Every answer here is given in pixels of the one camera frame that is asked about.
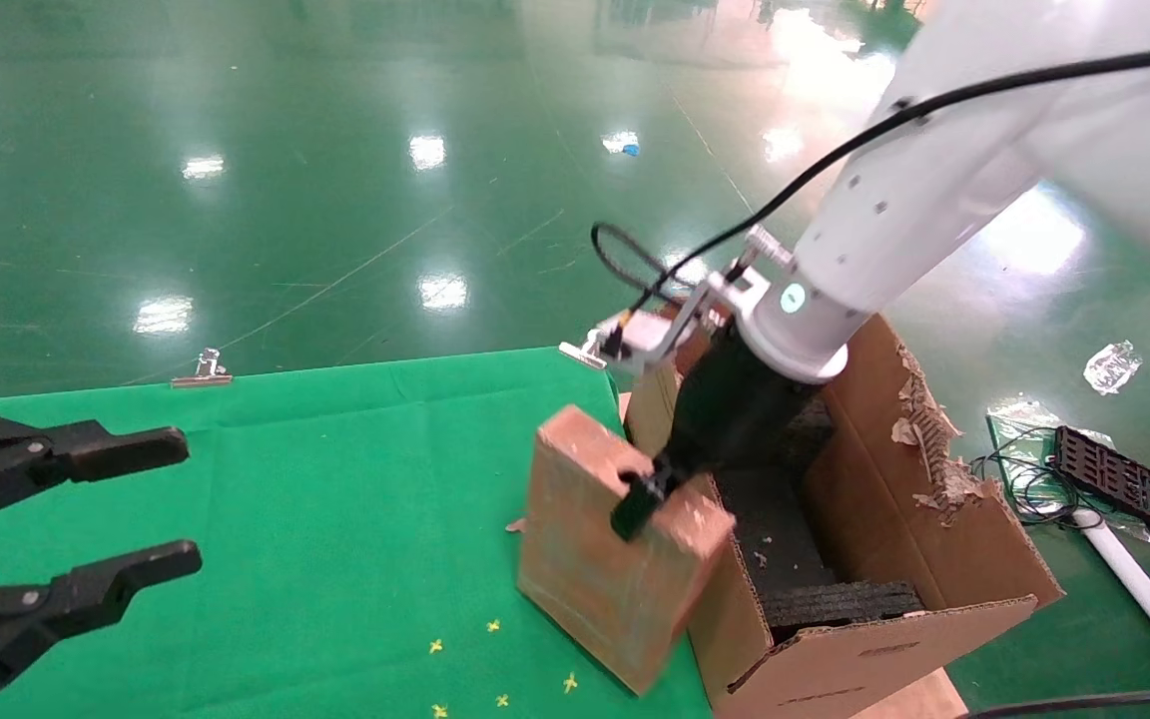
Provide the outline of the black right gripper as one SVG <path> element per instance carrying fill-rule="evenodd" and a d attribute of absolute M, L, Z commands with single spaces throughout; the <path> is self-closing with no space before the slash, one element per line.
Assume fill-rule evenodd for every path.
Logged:
<path fill-rule="evenodd" d="M 716 331 L 683 372 L 665 456 L 656 456 L 649 472 L 619 472 L 627 492 L 611 511 L 611 528 L 632 541 L 687 479 L 752 462 L 814 397 L 813 383 L 762 364 L 738 328 Z"/>

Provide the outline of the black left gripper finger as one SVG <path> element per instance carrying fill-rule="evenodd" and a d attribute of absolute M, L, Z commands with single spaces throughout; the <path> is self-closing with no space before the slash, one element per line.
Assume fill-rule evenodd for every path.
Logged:
<path fill-rule="evenodd" d="M 0 691 L 61 641 L 118 624 L 137 592 L 200 572 L 195 542 L 177 540 L 84 564 L 43 584 L 0 586 Z"/>
<path fill-rule="evenodd" d="M 0 416 L 0 508 L 66 482 L 99 482 L 186 461 L 176 427 L 114 435 L 95 420 L 36 427 Z"/>

